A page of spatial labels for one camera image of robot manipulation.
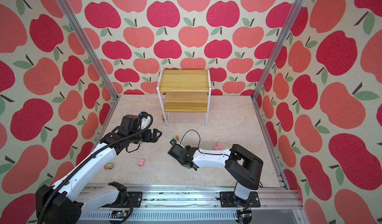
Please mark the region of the wooden two-tier white-frame shelf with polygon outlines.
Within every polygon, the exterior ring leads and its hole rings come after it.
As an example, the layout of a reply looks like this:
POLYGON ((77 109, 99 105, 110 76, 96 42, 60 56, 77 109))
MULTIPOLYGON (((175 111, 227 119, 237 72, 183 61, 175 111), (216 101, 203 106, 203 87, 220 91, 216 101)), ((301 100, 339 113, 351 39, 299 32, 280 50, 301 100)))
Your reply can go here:
POLYGON ((204 113, 208 125, 212 92, 209 67, 204 70, 162 68, 156 90, 166 125, 173 112, 204 113))

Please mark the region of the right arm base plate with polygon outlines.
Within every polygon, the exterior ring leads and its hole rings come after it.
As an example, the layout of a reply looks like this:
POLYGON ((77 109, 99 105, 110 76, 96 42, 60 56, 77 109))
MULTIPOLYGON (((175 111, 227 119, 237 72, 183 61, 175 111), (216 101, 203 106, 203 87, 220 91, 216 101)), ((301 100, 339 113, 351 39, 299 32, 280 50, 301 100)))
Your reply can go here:
POLYGON ((259 208, 261 207, 257 192, 251 192, 248 199, 244 200, 235 196, 234 192, 220 192, 220 205, 222 208, 259 208))

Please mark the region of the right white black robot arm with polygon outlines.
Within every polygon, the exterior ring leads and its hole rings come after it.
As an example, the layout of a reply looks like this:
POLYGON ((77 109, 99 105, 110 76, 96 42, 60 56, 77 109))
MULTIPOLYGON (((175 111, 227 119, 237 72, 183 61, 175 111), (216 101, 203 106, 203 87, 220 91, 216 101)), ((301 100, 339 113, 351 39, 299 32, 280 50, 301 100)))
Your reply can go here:
POLYGON ((251 191, 260 187, 264 162, 239 144, 225 150, 204 150, 174 143, 168 154, 188 169, 213 167, 228 171, 236 180, 233 192, 236 205, 246 205, 251 191))

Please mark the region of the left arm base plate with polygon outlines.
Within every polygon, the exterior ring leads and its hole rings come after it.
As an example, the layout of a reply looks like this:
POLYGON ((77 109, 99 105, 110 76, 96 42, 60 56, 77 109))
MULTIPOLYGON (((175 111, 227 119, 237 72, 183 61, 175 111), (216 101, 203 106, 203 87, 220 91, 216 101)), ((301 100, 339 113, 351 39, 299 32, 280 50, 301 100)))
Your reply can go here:
POLYGON ((126 192, 122 191, 118 194, 115 202, 111 203, 111 207, 127 208, 134 207, 140 208, 142 201, 142 192, 126 192))

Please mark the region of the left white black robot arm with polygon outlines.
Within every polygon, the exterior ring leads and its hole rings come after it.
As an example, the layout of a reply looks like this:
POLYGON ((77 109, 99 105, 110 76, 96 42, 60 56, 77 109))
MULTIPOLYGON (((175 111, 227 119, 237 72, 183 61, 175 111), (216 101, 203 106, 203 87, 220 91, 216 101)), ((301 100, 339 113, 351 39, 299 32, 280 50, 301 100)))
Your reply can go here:
POLYGON ((121 124, 107 133, 95 149, 73 170, 51 186, 43 185, 36 191, 36 216, 39 224, 75 224, 81 215, 105 205, 127 206, 120 224, 131 217, 134 207, 126 187, 111 182, 87 198, 79 194, 88 182, 131 143, 155 143, 162 132, 150 129, 153 116, 147 112, 125 115, 121 124))

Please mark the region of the pink blue toy car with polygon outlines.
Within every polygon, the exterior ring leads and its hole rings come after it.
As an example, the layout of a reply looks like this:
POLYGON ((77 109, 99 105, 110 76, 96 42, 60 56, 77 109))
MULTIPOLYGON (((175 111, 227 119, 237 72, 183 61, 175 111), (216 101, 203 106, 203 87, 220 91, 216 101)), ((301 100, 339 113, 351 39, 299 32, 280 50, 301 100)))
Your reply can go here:
POLYGON ((114 164, 113 164, 113 163, 107 163, 107 164, 104 166, 104 169, 105 169, 105 170, 111 170, 113 167, 114 167, 114 164))

